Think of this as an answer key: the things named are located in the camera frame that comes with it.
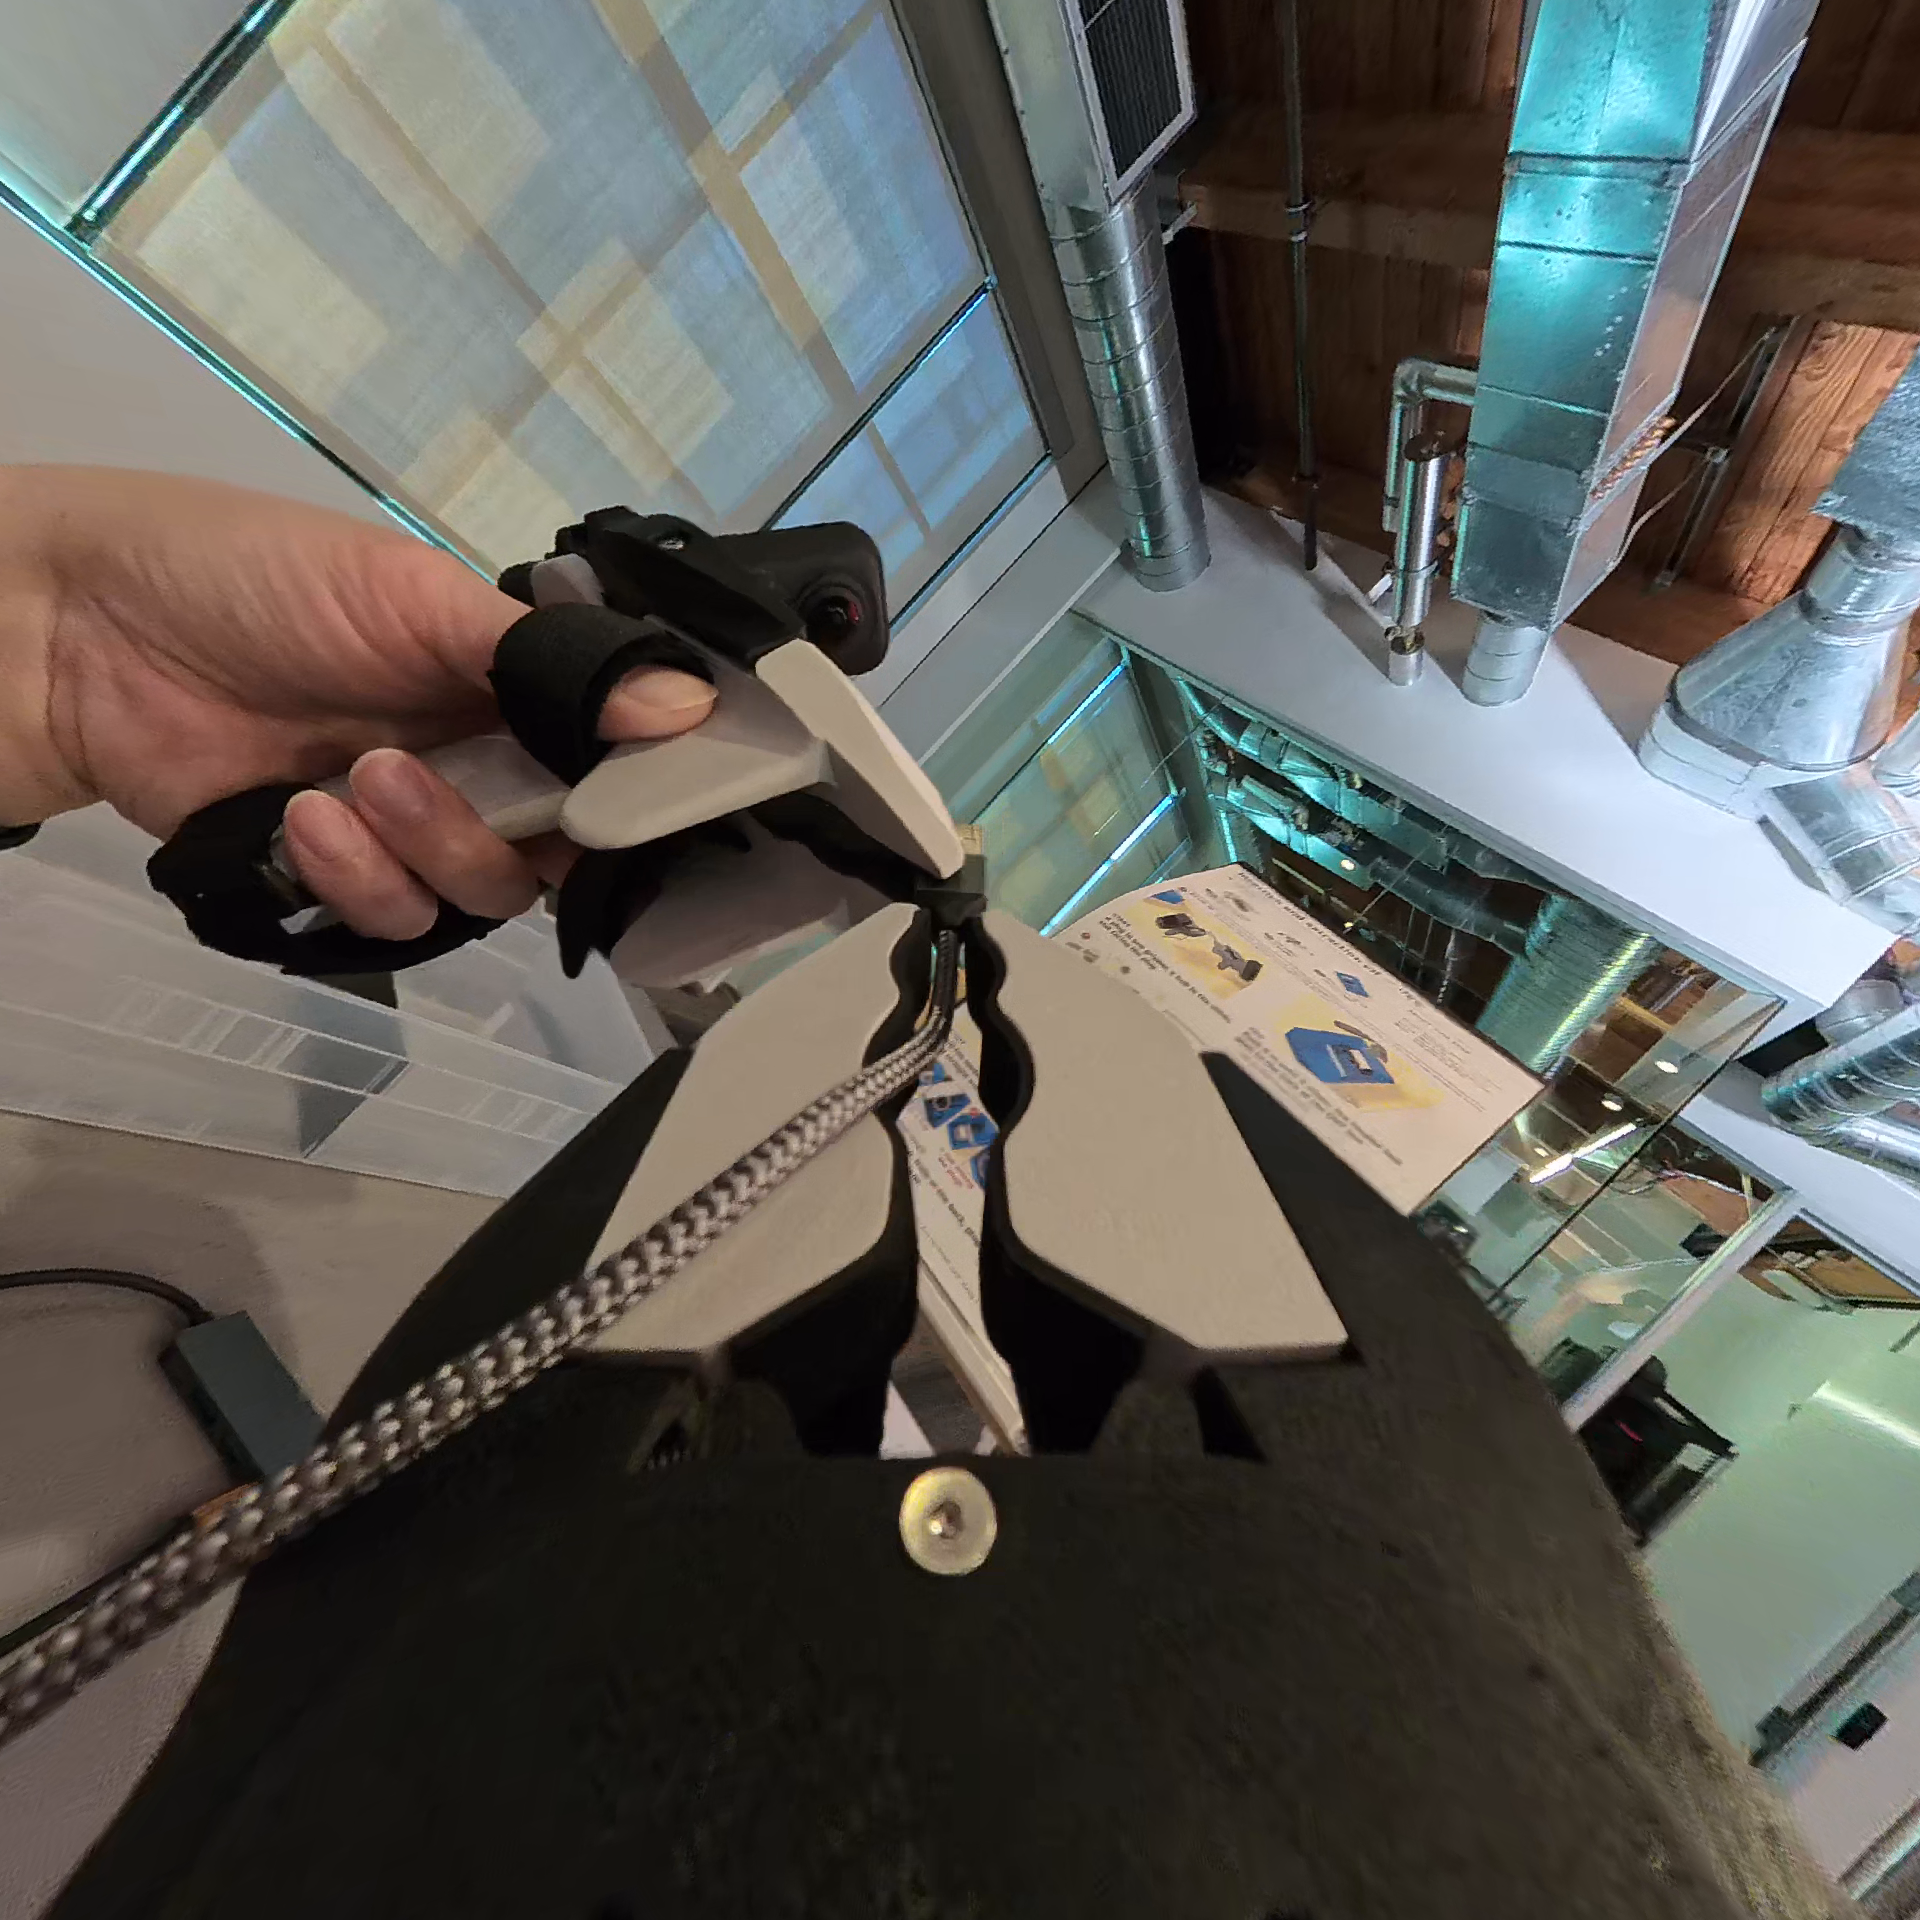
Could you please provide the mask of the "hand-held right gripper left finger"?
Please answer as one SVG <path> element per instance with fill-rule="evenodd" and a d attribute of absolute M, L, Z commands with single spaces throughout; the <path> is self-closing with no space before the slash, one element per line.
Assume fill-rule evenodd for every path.
<path fill-rule="evenodd" d="M 928 920 L 885 905 L 743 998 L 691 1052 L 592 1248 L 607 1260 L 868 1055 L 912 1034 Z M 876 1456 L 893 1357 L 916 1317 L 905 1151 L 860 1120 L 586 1351 L 778 1392 L 817 1456 Z"/>

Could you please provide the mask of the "dark grey usb hub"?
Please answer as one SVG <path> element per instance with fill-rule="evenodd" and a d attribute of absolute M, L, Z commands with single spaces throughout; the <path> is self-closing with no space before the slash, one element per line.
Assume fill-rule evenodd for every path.
<path fill-rule="evenodd" d="M 292 1469 L 322 1436 L 321 1407 L 245 1312 L 184 1328 L 160 1370 L 237 1482 Z"/>

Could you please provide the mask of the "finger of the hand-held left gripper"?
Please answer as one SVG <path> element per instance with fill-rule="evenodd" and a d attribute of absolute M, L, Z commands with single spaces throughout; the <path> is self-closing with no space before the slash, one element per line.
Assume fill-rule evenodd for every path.
<path fill-rule="evenodd" d="M 627 742 L 578 781 L 560 826 L 586 849 L 621 849 L 794 794 L 826 800 L 880 848 L 948 880 L 963 834 L 866 694 L 812 642 L 741 668 L 714 663 L 700 726 Z"/>
<path fill-rule="evenodd" d="M 641 856 L 618 976 L 648 994 L 834 937 L 924 880 L 911 838 L 842 808 L 632 808 L 618 838 Z"/>

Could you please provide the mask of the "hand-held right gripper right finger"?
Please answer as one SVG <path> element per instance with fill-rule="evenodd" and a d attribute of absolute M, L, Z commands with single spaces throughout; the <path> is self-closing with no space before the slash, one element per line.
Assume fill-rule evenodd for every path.
<path fill-rule="evenodd" d="M 1348 1330 L 1249 1140 L 1285 1112 L 999 910 L 963 952 L 997 1128 L 981 1306 L 1031 1453 L 1091 1450 L 1136 1382 L 1207 1402 L 1232 1369 L 1340 1359 Z"/>

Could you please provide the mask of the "black ceiling pipe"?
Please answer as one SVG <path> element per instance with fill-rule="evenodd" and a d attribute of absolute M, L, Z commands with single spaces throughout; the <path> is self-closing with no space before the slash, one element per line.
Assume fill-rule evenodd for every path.
<path fill-rule="evenodd" d="M 1305 166 L 1305 70 L 1298 1 L 1279 1 L 1279 37 L 1285 138 L 1285 229 L 1288 298 L 1292 326 L 1293 446 L 1301 488 L 1304 566 L 1307 572 L 1316 572 L 1316 561 L 1321 554 L 1321 464 L 1313 416 L 1313 194 Z"/>

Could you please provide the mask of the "conical metal duct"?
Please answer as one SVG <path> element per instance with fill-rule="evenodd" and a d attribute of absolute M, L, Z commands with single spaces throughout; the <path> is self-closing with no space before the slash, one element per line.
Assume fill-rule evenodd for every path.
<path fill-rule="evenodd" d="M 1831 898 L 1916 937 L 1916 815 L 1877 758 L 1896 735 L 1919 604 L 1919 364 L 1815 503 L 1831 521 L 1803 582 L 1668 681 L 1640 766 L 1763 823 Z"/>

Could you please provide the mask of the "round corrugated metal duct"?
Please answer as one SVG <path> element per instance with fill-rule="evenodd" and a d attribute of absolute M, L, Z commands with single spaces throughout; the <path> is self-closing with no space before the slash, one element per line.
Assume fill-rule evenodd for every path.
<path fill-rule="evenodd" d="M 1177 591 L 1211 561 L 1161 223 L 1143 198 L 1111 208 L 1043 196 L 1074 346 L 1125 519 L 1125 561 Z"/>

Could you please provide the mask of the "person's left hand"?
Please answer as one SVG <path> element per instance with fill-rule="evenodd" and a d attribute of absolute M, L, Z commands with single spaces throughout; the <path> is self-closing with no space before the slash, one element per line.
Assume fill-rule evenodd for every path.
<path fill-rule="evenodd" d="M 452 554 L 195 477 L 2 470 L 2 825 L 111 804 L 167 838 L 205 804 L 304 783 L 284 849 L 377 942 L 458 906 L 509 920 L 578 856 L 500 841 L 420 750 L 497 728 L 521 607 Z"/>

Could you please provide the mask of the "white ceiling air vent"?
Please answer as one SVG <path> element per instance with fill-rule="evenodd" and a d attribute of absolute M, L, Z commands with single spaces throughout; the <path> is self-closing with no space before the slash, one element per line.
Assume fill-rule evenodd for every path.
<path fill-rule="evenodd" d="M 1179 1 L 989 1 L 1024 149 L 1047 208 L 1108 210 L 1193 124 Z"/>

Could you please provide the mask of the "rectangular metal duct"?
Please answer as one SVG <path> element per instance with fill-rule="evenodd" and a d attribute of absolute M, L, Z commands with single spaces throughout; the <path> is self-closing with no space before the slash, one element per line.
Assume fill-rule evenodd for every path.
<path fill-rule="evenodd" d="M 1528 5 L 1452 576 L 1477 705 L 1620 561 L 1815 10 Z"/>

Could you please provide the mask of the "large glass window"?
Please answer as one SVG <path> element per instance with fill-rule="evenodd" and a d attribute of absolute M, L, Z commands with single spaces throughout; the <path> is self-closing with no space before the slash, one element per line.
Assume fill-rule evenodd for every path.
<path fill-rule="evenodd" d="M 72 231 L 493 569 L 853 521 L 903 609 L 1047 461 L 883 1 L 248 5 Z"/>

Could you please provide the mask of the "slanted round metal ducts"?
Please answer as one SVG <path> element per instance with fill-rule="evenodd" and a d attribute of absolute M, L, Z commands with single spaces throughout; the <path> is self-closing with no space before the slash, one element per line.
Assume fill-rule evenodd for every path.
<path fill-rule="evenodd" d="M 1763 1110 L 1835 1157 L 1919 1185 L 1919 1004 L 1889 959 L 1815 1017 L 1826 1046 L 1760 1084 Z"/>

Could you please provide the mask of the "instruction poster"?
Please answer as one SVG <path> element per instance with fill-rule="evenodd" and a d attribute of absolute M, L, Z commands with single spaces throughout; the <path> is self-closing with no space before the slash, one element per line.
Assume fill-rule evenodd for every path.
<path fill-rule="evenodd" d="M 1195 1052 L 1220 1052 L 1395 1210 L 1417 1208 L 1540 1089 L 1540 1078 L 1243 865 L 1156 880 L 1050 937 L 1079 974 L 1138 992 Z M 1024 1450 L 977 1257 L 997 1126 L 978 1100 L 977 1022 L 901 1116 L 920 1224 L 920 1298 L 989 1446 Z"/>

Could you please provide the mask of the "silver metal pipes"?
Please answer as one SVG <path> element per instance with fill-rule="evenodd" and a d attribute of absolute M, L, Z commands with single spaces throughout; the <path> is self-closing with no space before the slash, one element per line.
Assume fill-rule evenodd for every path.
<path fill-rule="evenodd" d="M 1477 383 L 1474 368 L 1419 353 L 1401 359 L 1393 375 L 1384 461 L 1384 530 L 1393 546 L 1376 598 L 1385 674 L 1400 687 L 1425 671 L 1425 621 L 1443 560 L 1450 476 L 1467 447 Z"/>

